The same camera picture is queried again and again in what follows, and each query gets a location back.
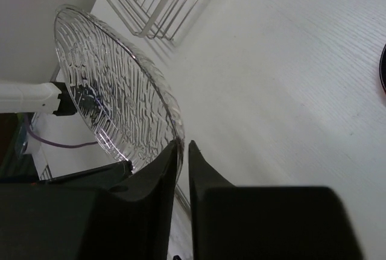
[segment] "black round object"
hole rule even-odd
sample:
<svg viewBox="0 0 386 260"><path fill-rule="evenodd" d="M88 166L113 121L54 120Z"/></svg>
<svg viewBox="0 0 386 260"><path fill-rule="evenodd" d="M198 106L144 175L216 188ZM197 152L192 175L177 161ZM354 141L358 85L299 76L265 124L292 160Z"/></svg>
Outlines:
<svg viewBox="0 0 386 260"><path fill-rule="evenodd" d="M381 55L381 61L379 62L379 76L381 78L382 87L386 92L386 45Z"/></svg>

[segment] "white surface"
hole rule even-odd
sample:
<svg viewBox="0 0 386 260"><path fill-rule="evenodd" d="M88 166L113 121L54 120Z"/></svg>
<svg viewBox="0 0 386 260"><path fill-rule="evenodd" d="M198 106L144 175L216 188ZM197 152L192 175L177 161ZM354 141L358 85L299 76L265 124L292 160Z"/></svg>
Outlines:
<svg viewBox="0 0 386 260"><path fill-rule="evenodd" d="M55 9L76 4L91 10L95 0L0 0L0 78L47 82L57 65L54 48Z"/></svg>
<svg viewBox="0 0 386 260"><path fill-rule="evenodd" d="M46 112L59 107L61 91L52 83L28 84L0 81L0 112Z"/></svg>
<svg viewBox="0 0 386 260"><path fill-rule="evenodd" d="M330 186L367 259L386 258L385 0L212 0L175 50L133 37L105 0L92 12L164 72L187 140L223 176L237 185ZM73 144L87 133L75 117L50 124ZM52 151L55 164L69 164L73 151L60 152ZM84 169L94 152L70 159ZM188 194L187 164L180 184Z"/></svg>

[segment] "wall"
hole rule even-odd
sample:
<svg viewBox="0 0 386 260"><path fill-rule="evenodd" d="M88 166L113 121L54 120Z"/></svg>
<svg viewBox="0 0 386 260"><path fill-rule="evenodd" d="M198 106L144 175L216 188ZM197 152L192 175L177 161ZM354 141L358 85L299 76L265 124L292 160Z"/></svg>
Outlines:
<svg viewBox="0 0 386 260"><path fill-rule="evenodd" d="M60 4L90 10L95 0L0 0L0 79L40 83L57 65L53 23Z"/></svg>

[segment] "table surface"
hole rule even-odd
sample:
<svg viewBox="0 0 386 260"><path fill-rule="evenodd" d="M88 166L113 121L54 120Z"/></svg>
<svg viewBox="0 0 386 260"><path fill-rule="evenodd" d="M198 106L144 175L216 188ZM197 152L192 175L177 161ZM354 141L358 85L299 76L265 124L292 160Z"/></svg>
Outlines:
<svg viewBox="0 0 386 260"><path fill-rule="evenodd" d="M225 178L330 186L367 258L386 258L385 0L210 0L173 48L132 36L106 0L92 13L161 69L187 140ZM43 120L52 141L93 140L78 115ZM42 149L54 176L112 162L98 146Z"/></svg>

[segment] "purple cable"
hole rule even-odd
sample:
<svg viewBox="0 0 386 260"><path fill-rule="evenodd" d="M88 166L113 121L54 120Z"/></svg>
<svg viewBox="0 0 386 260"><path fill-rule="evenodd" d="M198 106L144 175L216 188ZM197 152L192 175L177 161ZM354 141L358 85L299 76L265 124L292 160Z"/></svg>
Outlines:
<svg viewBox="0 0 386 260"><path fill-rule="evenodd" d="M52 141L47 141L46 139L44 138L41 138L40 136L36 135L30 125L30 120L28 119L28 115L26 113L24 113L24 125L25 125L25 129L27 130L27 133L32 136L34 139L36 139L37 141L40 141L40 142L43 142L44 144L48 144L48 145L52 145L53 147L61 147L61 148L80 148L80 147L85 147L87 145L94 145L94 144L97 144L98 142L97 141L93 141L93 142L87 142L85 144L77 144L77 145L67 145L67 144L57 144L55 142L52 142Z"/></svg>

